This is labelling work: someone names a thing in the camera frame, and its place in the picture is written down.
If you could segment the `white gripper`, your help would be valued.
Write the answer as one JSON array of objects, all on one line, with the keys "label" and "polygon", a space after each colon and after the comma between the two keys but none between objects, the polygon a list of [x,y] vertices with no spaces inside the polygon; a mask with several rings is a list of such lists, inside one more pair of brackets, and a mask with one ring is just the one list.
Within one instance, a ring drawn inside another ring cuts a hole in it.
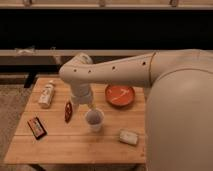
[{"label": "white gripper", "polygon": [[71,100],[74,104],[87,104],[89,109],[96,109],[93,102],[93,91],[89,84],[71,84]]}]

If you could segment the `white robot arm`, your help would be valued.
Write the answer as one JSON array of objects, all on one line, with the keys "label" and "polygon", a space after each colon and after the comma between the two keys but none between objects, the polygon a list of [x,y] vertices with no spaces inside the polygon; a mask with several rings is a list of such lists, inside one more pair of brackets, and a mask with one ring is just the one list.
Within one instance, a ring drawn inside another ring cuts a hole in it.
[{"label": "white robot arm", "polygon": [[147,88],[147,171],[213,171],[213,53],[154,51],[98,64],[80,53],[59,75],[81,103],[92,83]]}]

